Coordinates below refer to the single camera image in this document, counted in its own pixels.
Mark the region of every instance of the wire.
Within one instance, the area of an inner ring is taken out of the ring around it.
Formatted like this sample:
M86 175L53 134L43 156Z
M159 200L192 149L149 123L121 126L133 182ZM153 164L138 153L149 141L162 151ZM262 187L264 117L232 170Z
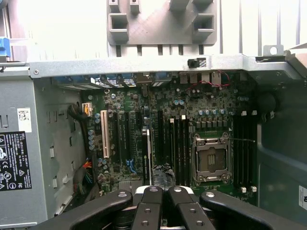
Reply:
M221 71L221 70L218 70L219 73L223 73L226 75L228 81L230 82L230 77L228 76L227 73L225 73L224 71ZM187 91L194 88L195 86L197 86L198 84L200 83L206 83L206 84L209 84L209 85L213 85L213 86L219 86L219 87L226 87L226 86L229 86L230 84L214 84L214 83L211 83L211 82L208 82L208 81L205 81L205 80L200 80L199 82L191 85L191 87L187 88Z

